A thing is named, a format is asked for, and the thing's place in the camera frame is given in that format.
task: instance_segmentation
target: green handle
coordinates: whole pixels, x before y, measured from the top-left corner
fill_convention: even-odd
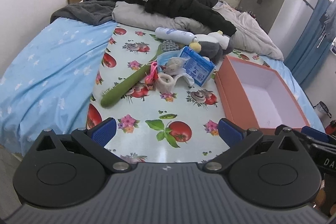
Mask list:
[[[161,53],[162,50],[160,44],[157,49],[156,55],[149,62],[154,61]],[[150,65],[143,65],[139,70],[137,70],[135,73],[127,77],[121,83],[116,85],[113,89],[103,95],[100,101],[100,105],[104,108],[114,106],[121,99],[121,97],[126,94],[126,92],[128,92],[136,83],[138,83],[146,76],[150,69]]]

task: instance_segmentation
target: blue gripper pad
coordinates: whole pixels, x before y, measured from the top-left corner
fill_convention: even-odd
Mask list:
[[[218,134],[229,147],[243,139],[243,130],[225,118],[219,120]]]
[[[329,137],[327,134],[325,133],[322,133],[316,129],[313,129],[311,127],[303,127],[301,129],[301,133],[305,134],[305,135],[308,135],[312,138],[314,138],[315,140],[318,140],[320,142],[325,142],[325,143],[329,143]]]
[[[110,118],[107,123],[92,133],[91,139],[104,147],[115,136],[116,132],[117,122],[115,119]]]

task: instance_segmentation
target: blue face mask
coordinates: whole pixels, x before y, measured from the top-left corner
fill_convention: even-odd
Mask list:
[[[179,55],[181,54],[182,50],[179,51],[170,51],[170,52],[164,52],[162,54],[160,54],[157,58],[157,65],[158,66],[164,66],[168,60],[172,57],[179,57]]]

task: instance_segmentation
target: spray can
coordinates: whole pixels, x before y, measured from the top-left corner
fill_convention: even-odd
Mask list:
[[[172,40],[174,42],[181,43],[187,46],[192,42],[198,42],[197,37],[191,32],[162,27],[156,28],[155,36],[160,39]]]

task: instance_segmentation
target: black round disc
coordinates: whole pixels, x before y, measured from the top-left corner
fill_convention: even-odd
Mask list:
[[[13,178],[21,200],[40,207],[62,208],[82,203],[98,193],[105,181],[102,165],[84,155],[35,152],[24,159]]]
[[[267,153],[239,160],[228,177],[241,197],[271,208],[293,208],[310,202],[321,182],[311,159],[306,162],[302,157],[271,157]]]

